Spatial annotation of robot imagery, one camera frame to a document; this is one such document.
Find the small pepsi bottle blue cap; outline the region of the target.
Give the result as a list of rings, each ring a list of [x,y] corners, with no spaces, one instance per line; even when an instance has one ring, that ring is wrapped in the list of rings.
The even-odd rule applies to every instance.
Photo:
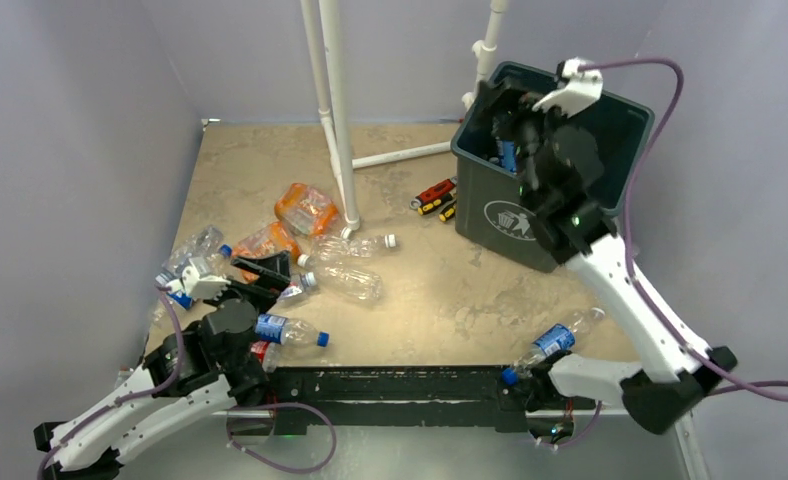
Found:
[[[505,171],[515,174],[517,172],[516,152],[517,148],[513,141],[496,139],[499,166]]]

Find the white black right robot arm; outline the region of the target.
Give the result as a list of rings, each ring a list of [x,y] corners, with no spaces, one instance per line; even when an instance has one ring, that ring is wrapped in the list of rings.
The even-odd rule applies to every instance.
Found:
[[[605,171],[596,138],[575,119],[601,90],[593,80],[568,80],[540,95],[510,79],[481,81],[471,119],[514,144],[520,204],[536,242],[599,295],[638,355],[635,363],[614,362],[559,349],[530,368],[527,404],[586,397],[622,406],[659,435],[709,396],[737,360],[684,323],[663,319],[641,292],[644,280],[623,254],[625,241],[592,193]]]

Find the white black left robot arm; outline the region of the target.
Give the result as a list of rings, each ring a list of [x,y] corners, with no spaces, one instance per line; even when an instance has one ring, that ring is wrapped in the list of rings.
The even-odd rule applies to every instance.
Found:
[[[165,436],[227,408],[254,409],[267,399],[269,379],[252,353],[258,318],[290,284],[291,255],[235,257],[231,266],[252,283],[217,274],[202,257],[160,286],[200,300],[212,311],[147,353],[129,377],[78,417],[43,422],[33,431],[44,457],[39,479],[113,479]]]

